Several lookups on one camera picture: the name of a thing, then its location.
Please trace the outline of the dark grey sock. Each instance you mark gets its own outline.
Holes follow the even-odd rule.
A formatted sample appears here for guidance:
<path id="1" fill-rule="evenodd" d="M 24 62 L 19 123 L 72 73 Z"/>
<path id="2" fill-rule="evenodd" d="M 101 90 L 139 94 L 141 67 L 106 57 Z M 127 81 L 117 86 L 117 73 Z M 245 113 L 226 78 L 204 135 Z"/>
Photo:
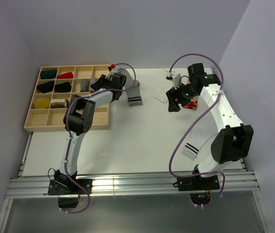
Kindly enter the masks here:
<path id="1" fill-rule="evenodd" d="M 80 84 L 81 92 L 89 92 L 90 81 L 88 79 L 82 80 Z"/>

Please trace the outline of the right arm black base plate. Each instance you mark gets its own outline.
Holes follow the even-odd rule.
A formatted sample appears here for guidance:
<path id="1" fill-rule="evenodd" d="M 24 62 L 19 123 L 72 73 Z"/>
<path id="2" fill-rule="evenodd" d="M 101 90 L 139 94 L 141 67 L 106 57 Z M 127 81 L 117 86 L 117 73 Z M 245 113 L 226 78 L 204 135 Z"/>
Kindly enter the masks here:
<path id="1" fill-rule="evenodd" d="M 189 178 L 177 178 L 173 183 L 173 187 L 178 191 L 206 191 L 206 190 L 219 190 L 220 184 L 218 176 L 213 175 L 207 178 L 201 176 L 194 176 Z"/>

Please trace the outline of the beige sock with rust stripes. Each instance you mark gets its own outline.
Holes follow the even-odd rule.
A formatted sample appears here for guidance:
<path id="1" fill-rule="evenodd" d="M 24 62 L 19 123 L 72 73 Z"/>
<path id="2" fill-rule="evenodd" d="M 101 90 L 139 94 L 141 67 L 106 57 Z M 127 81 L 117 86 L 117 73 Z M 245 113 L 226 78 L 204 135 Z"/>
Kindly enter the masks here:
<path id="1" fill-rule="evenodd" d="M 98 84 L 99 78 L 92 77 L 89 84 L 89 92 L 93 93 L 98 91 Z"/>

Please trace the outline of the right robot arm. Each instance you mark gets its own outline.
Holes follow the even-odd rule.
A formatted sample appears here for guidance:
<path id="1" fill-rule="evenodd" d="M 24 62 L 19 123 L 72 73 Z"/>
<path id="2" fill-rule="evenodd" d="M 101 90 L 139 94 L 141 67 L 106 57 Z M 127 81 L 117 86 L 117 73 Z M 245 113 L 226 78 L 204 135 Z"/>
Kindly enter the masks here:
<path id="1" fill-rule="evenodd" d="M 223 92 L 223 79 L 207 74 L 202 63 L 192 64 L 187 70 L 188 84 L 181 82 L 179 73 L 167 74 L 166 78 L 173 83 L 166 92 L 168 111 L 179 112 L 191 98 L 199 96 L 208 106 L 204 113 L 211 113 L 214 118 L 217 136 L 210 146 L 210 155 L 197 165 L 197 174 L 192 177 L 193 186 L 203 189 L 209 183 L 208 177 L 248 155 L 254 130 L 235 114 Z"/>

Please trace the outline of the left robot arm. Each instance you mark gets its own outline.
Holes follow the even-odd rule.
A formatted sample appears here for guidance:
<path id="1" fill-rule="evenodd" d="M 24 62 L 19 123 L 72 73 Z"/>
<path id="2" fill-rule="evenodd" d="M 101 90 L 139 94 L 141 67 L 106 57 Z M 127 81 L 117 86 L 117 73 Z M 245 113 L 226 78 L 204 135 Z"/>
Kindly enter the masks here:
<path id="1" fill-rule="evenodd" d="M 101 75 L 91 88 L 94 93 L 74 95 L 64 116 L 67 131 L 66 150 L 59 168 L 54 173 L 54 181 L 66 194 L 76 190 L 77 162 L 84 136 L 91 129 L 95 110 L 105 104 L 119 100 L 126 84 L 126 75 L 111 72 Z"/>

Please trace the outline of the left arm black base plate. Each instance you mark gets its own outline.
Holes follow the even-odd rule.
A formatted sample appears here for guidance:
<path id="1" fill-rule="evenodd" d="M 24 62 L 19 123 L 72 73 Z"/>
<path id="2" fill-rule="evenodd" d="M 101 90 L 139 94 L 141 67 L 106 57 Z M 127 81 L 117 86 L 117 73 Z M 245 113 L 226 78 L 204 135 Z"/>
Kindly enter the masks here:
<path id="1" fill-rule="evenodd" d="M 80 189 L 77 185 L 72 184 L 71 187 L 65 187 L 55 180 L 51 180 L 48 188 L 48 195 L 57 196 L 57 195 L 77 195 L 77 194 L 91 194 L 92 191 L 92 179 L 77 179 L 77 184 L 80 185 L 84 190 Z"/>

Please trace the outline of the plain white sock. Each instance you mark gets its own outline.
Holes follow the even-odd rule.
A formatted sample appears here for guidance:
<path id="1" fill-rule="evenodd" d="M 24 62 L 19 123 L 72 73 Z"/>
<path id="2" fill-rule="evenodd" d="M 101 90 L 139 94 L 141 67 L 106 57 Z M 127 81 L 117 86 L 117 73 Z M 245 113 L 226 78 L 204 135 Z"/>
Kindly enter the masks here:
<path id="1" fill-rule="evenodd" d="M 155 93 L 153 94 L 153 97 L 162 103 L 168 102 L 168 98 L 166 96 L 165 90 L 162 87 L 159 87 L 155 91 Z"/>

